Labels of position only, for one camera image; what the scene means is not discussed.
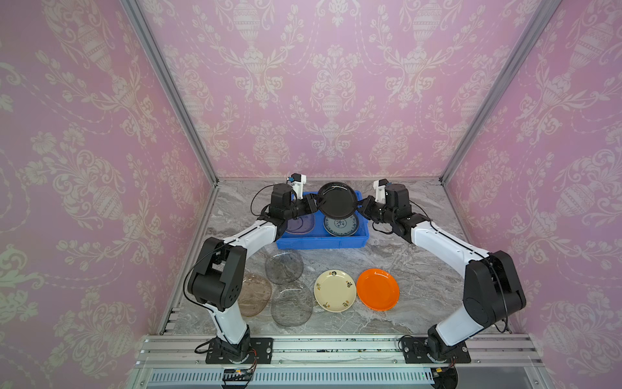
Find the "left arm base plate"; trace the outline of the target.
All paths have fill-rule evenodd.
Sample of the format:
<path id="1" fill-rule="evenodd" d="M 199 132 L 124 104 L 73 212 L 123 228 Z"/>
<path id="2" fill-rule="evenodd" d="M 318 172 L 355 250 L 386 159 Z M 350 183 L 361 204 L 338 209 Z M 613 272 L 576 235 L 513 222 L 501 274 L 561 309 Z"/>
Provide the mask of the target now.
<path id="1" fill-rule="evenodd" d="M 208 365 L 252 364 L 269 365 L 274 350 L 274 339 L 269 337 L 251 337 L 239 345 L 215 337 L 208 343 L 205 363 Z"/>

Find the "black round plate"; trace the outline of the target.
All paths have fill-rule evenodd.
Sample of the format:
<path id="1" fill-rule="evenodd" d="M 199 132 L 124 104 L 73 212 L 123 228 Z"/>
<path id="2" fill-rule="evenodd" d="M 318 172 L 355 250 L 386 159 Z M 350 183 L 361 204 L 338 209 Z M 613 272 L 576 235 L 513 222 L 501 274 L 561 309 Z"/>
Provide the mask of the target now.
<path id="1" fill-rule="evenodd" d="M 345 183 L 333 182 L 317 191 L 317 209 L 330 219 L 344 220 L 355 214 L 358 198 Z"/>

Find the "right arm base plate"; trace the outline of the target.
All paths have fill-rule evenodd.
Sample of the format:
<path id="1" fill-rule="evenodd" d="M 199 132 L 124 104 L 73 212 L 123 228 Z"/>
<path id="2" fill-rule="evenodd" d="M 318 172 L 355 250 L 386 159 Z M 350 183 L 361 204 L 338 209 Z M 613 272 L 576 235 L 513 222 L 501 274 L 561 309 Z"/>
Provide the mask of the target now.
<path id="1" fill-rule="evenodd" d="M 398 339 L 397 346 L 407 364 L 471 363 L 471 356 L 465 342 L 446 346 L 428 337 L 404 335 Z"/>

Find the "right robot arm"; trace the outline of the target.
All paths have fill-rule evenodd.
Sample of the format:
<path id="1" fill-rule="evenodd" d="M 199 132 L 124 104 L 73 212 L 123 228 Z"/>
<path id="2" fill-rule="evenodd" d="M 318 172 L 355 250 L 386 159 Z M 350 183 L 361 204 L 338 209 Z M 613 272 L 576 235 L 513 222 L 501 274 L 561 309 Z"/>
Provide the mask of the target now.
<path id="1" fill-rule="evenodd" d="M 509 254 L 473 246 L 443 230 L 426 213 L 414 212 L 413 206 L 406 186 L 385 180 L 377 184 L 375 196 L 356 203 L 364 218 L 390 225 L 393 234 L 434 254 L 463 277 L 461 306 L 428 330 L 430 357 L 445 361 L 467 339 L 526 308 L 526 296 Z"/>

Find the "cream plate with flowers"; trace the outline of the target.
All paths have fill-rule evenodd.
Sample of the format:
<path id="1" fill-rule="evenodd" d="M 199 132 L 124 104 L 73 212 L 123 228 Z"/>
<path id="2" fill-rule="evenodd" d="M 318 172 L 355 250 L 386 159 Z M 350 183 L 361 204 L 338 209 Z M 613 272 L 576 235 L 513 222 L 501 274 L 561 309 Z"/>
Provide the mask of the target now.
<path id="1" fill-rule="evenodd" d="M 325 311 L 341 313 L 350 309 L 355 303 L 356 283 L 344 271 L 328 270 L 315 281 L 314 297 Z"/>

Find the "orange round plate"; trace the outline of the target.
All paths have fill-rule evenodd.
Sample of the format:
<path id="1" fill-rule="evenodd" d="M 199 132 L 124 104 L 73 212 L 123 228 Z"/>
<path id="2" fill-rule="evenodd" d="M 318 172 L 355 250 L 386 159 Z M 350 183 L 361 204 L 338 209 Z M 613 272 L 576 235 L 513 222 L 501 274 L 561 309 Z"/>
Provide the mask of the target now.
<path id="1" fill-rule="evenodd" d="M 372 311 L 389 311 L 400 298 L 397 281 L 390 273 L 379 269 L 367 269 L 356 282 L 357 296 Z"/>

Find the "blue floral patterned plate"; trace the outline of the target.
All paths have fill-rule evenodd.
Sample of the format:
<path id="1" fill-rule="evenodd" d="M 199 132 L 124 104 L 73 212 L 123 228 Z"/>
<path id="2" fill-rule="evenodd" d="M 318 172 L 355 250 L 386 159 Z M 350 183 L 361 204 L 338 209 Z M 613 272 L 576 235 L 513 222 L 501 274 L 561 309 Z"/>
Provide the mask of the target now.
<path id="1" fill-rule="evenodd" d="M 359 228 L 359 220 L 356 215 L 350 215 L 345 219 L 333 219 L 325 217 L 323 226 L 329 235 L 343 238 L 350 237 L 356 233 Z"/>

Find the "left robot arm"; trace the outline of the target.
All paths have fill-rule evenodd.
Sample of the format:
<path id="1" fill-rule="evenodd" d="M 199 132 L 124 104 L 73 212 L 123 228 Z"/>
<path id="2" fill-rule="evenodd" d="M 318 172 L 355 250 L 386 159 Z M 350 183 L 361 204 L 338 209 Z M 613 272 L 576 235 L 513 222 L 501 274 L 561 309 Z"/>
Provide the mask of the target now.
<path id="1" fill-rule="evenodd" d="M 278 241 L 288 222 L 317 212 L 313 196 L 304 195 L 306 176 L 294 174 L 286 183 L 271 186 L 270 203 L 256 222 L 229 238 L 208 238 L 186 273 L 185 298 L 210 314 L 216 336 L 208 342 L 212 353 L 226 361 L 242 362 L 251 351 L 250 329 L 238 305 L 246 259 Z"/>

